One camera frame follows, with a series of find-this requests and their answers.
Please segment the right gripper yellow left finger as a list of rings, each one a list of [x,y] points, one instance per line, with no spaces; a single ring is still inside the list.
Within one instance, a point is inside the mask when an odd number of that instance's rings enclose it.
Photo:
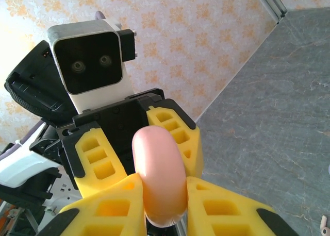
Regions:
[[[64,207],[38,236],[147,236],[139,174]]]

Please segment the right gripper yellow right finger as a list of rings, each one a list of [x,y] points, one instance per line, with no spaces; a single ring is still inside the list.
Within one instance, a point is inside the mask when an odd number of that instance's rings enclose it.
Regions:
[[[187,236],[299,236],[271,207],[187,177]]]

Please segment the pink earbud charging case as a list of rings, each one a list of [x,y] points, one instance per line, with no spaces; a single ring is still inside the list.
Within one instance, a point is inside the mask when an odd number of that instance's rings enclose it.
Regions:
[[[187,209],[184,162],[173,136],[163,127],[146,126],[132,140],[135,171],[143,184],[146,218],[159,228],[176,224]]]

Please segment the pink wireless earbud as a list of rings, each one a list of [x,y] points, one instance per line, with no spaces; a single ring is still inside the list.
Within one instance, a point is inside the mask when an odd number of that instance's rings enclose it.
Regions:
[[[327,216],[323,215],[320,221],[320,232],[322,236],[330,236],[330,228],[327,227]]]

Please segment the aluminium frame post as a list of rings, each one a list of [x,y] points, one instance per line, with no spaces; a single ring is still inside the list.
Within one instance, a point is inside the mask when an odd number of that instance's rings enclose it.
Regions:
[[[285,17],[288,10],[281,0],[260,0],[271,17],[278,24]]]

